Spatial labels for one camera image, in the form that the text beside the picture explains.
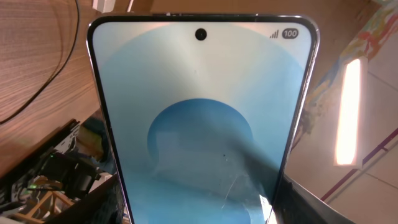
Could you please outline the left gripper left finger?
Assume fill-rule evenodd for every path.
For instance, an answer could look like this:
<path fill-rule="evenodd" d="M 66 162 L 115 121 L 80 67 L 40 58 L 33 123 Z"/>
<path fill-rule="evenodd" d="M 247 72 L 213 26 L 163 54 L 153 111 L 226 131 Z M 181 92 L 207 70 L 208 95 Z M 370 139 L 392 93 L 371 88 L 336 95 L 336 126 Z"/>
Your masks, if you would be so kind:
<path fill-rule="evenodd" d="M 45 224 L 122 223 L 124 205 L 119 196 L 116 174 Z"/>

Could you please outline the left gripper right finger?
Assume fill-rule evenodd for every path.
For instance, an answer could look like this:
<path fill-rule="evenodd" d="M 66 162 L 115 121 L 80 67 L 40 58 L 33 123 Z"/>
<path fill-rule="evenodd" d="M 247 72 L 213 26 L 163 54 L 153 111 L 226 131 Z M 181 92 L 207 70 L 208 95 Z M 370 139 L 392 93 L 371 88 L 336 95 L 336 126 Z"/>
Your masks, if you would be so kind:
<path fill-rule="evenodd" d="M 286 175 L 278 189 L 274 213 L 281 224 L 354 224 Z"/>

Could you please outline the blue screen smartphone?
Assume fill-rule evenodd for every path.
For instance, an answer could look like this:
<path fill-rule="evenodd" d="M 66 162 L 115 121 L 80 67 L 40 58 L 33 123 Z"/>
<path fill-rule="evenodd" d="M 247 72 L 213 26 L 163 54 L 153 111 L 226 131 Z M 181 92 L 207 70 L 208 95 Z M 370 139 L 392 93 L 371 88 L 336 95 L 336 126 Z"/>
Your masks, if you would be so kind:
<path fill-rule="evenodd" d="M 131 223 L 267 223 L 319 40 L 303 16 L 95 19 L 86 45 Z"/>

